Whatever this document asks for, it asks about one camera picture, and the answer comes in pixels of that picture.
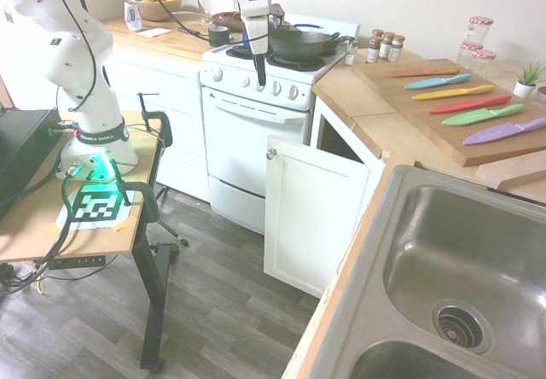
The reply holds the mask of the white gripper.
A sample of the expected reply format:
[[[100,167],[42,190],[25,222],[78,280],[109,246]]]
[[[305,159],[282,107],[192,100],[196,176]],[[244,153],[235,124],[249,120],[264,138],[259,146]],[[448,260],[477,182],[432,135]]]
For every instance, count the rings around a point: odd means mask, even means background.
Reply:
[[[270,0],[237,0],[253,56],[260,87],[266,85],[265,53],[268,50]]]

